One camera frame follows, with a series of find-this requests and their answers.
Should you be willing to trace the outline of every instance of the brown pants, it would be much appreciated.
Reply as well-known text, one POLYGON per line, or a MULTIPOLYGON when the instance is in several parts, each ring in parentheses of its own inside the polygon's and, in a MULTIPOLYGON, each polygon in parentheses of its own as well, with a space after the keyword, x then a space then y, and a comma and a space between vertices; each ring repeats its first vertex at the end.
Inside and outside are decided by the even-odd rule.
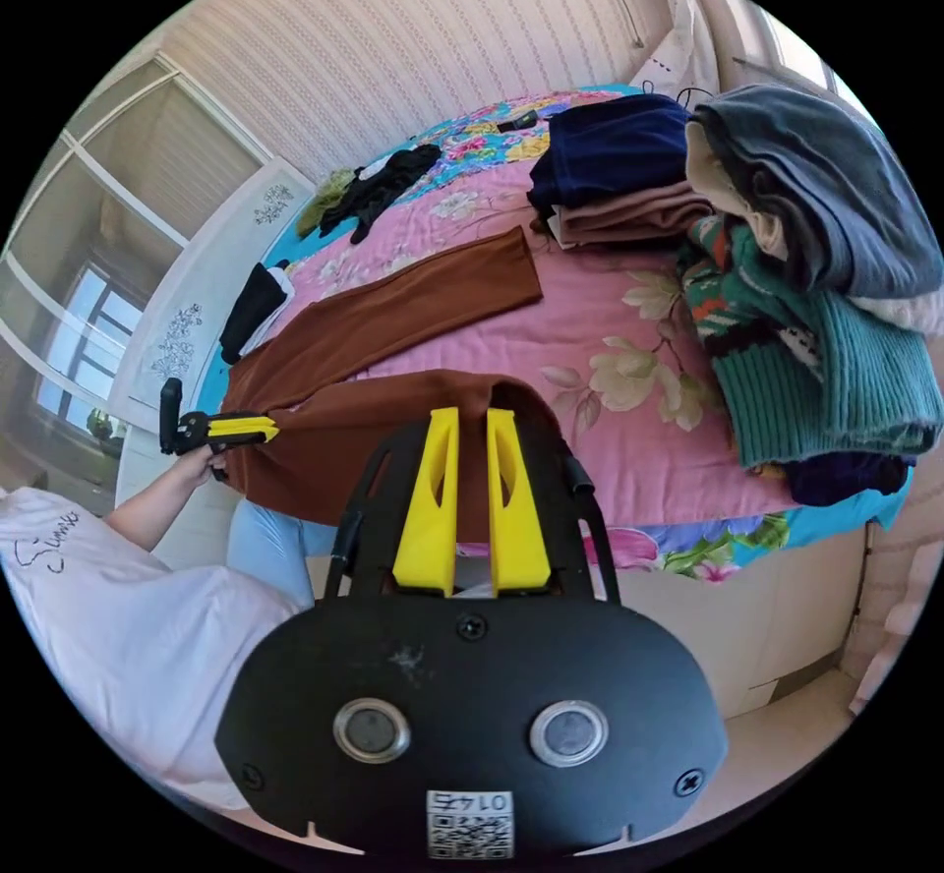
POLYGON ((233 366, 223 411, 269 415, 278 436, 227 454, 230 485, 257 505, 337 525, 367 461, 399 427, 457 407, 459 541, 487 542, 485 414, 490 407, 559 426, 527 384, 434 370, 346 381, 383 359, 464 325, 538 302, 520 228, 445 251, 312 304, 233 366))

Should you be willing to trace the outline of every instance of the olive green cloth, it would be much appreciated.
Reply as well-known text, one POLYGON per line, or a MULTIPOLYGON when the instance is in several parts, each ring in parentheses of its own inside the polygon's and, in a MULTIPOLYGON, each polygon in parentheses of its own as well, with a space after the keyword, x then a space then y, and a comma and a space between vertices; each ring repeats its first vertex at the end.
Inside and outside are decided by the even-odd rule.
POLYGON ((347 186, 354 181, 354 169, 339 168, 331 172, 324 184, 315 192, 315 196, 305 205, 295 224, 295 231, 304 240, 313 231, 318 230, 325 212, 334 207, 344 197, 347 186))

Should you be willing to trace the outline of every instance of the yellow clamp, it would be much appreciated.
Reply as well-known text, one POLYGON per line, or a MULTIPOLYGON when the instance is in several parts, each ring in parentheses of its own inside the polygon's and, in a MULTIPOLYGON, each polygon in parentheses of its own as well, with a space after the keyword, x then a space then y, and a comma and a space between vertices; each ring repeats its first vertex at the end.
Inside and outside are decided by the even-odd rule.
MULTIPOLYGON (((487 445, 494 594, 541 590, 551 578, 551 565, 514 412, 489 410, 487 445)), ((393 565, 393 577, 400 588, 438 591, 445 597, 452 594, 458 462, 458 409, 438 409, 430 419, 393 565)))
POLYGON ((218 418, 209 419, 206 429, 206 438, 210 442, 225 443, 228 437, 245 437, 261 434, 265 443, 278 434, 278 427, 272 418, 263 416, 247 418, 218 418))

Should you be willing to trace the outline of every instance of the white t-shirt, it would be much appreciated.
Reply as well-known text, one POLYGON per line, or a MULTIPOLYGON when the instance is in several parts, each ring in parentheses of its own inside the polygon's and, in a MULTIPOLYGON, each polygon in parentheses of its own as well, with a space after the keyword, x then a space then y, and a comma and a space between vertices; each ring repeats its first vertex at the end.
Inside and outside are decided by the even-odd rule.
POLYGON ((298 612, 223 566, 171 571, 61 496, 0 491, 0 564, 66 693, 126 761, 209 807, 245 799, 213 737, 236 674, 298 612))

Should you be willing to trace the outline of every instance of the person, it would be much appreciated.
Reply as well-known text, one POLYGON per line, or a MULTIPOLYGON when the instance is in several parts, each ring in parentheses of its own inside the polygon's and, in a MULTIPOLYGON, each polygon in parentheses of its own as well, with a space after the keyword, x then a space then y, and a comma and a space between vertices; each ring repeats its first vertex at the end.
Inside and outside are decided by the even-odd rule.
MULTIPOLYGON (((152 552, 222 458, 179 457, 103 519, 62 496, 0 491, 0 566, 41 657, 137 771, 222 811, 248 804, 213 741, 242 665, 316 599, 306 558, 334 530, 242 501, 225 565, 171 569, 152 552)), ((465 597, 491 597, 470 559, 465 597)))
MULTIPOLYGON (((193 495, 223 466, 208 446, 179 457, 149 487, 116 506, 105 522, 146 552, 156 548, 193 495)), ((230 520, 226 566, 265 582, 305 611, 316 599, 306 559, 330 555, 336 529, 241 499, 230 520)))

